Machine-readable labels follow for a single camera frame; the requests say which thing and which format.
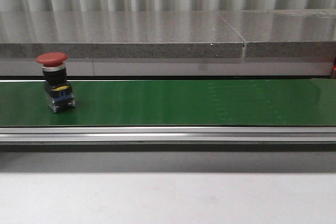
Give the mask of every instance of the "red mushroom button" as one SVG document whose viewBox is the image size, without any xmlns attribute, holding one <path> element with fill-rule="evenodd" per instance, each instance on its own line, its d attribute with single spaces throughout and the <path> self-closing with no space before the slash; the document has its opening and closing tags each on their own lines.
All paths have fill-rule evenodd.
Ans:
<svg viewBox="0 0 336 224">
<path fill-rule="evenodd" d="M 48 52 L 38 56 L 36 61 L 46 68 L 52 68 L 62 65 L 66 59 L 68 59 L 68 56 L 63 52 Z"/>
</svg>

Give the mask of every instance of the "green conveyor belt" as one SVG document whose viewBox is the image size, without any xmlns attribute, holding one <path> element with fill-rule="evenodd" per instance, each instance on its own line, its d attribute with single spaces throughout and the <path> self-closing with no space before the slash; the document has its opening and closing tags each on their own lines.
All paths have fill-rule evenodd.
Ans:
<svg viewBox="0 0 336 224">
<path fill-rule="evenodd" d="M 42 82 L 0 82 L 0 126 L 336 125 L 336 80 L 72 81 L 54 114 Z"/>
</svg>

